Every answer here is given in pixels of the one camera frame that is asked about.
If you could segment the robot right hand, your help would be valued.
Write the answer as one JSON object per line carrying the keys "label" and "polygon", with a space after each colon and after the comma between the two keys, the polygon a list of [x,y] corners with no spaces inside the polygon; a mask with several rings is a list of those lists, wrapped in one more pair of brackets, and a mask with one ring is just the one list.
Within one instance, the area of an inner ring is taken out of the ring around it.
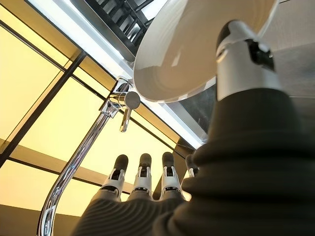
{"label": "robot right hand", "polygon": [[208,142],[193,155],[198,171],[152,202],[124,203],[100,189],[75,236],[312,236],[315,145],[282,90],[272,53],[244,22],[217,40],[217,102]]}

